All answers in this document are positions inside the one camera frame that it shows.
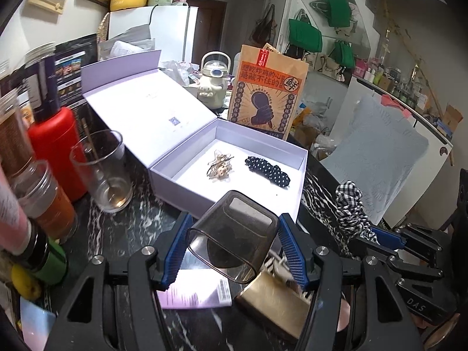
gray sheet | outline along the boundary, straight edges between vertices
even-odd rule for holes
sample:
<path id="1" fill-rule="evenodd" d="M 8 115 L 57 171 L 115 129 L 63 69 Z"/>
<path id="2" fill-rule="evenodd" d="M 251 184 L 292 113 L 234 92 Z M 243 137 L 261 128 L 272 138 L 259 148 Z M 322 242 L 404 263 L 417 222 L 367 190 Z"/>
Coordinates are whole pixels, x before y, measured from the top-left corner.
<path id="1" fill-rule="evenodd" d="M 400 110 L 364 96 L 348 135 L 321 163 L 338 182 L 355 182 L 366 214 L 378 224 L 428 146 Z"/>

red bottle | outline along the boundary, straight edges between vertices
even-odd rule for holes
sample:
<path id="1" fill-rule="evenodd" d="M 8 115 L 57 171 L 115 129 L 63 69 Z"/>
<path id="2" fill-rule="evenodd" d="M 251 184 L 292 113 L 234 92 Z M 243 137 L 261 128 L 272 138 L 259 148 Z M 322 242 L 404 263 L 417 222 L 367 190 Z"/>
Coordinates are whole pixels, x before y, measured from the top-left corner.
<path id="1" fill-rule="evenodd" d="M 36 158 L 48 160 L 67 197 L 74 202 L 85 195 L 86 187 L 70 161 L 70 151 L 80 140 L 71 109 L 62 107 L 50 119 L 32 124 L 27 135 Z"/>

doorway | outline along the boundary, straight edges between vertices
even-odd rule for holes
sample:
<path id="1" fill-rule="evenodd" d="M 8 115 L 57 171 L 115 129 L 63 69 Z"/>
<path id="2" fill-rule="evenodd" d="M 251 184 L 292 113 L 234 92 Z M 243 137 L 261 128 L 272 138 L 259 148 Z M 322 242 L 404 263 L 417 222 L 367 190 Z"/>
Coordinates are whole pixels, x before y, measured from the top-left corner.
<path id="1" fill-rule="evenodd" d="M 217 0 L 187 0 L 187 2 L 189 6 L 198 7 L 192 62 L 201 65 L 206 53 L 220 49 L 227 3 Z"/>

open gift box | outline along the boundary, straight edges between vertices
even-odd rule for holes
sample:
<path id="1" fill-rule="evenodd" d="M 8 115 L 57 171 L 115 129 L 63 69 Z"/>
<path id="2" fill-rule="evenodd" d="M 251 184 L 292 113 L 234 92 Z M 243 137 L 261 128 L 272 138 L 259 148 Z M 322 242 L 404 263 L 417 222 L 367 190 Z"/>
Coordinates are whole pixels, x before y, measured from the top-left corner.
<path id="1" fill-rule="evenodd" d="M 277 215 L 296 220 L 307 150 L 219 119 L 183 87 L 157 70 L 160 51 L 137 53 L 83 67 L 83 96 L 148 169 L 154 194 L 200 218 L 229 190 L 244 193 Z M 230 154 L 228 178 L 207 176 L 215 151 Z M 261 157 L 291 179 L 279 187 L 249 171 Z"/>

lemon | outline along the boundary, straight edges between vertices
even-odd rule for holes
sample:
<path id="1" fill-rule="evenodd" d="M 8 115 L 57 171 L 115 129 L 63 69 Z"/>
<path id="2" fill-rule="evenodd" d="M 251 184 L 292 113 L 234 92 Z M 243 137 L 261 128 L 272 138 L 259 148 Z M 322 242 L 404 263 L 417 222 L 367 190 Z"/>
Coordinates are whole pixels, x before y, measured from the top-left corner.
<path id="1" fill-rule="evenodd" d="M 11 268 L 11 281 L 24 299 L 35 301 L 41 296 L 41 286 L 37 280 L 18 264 Z"/>

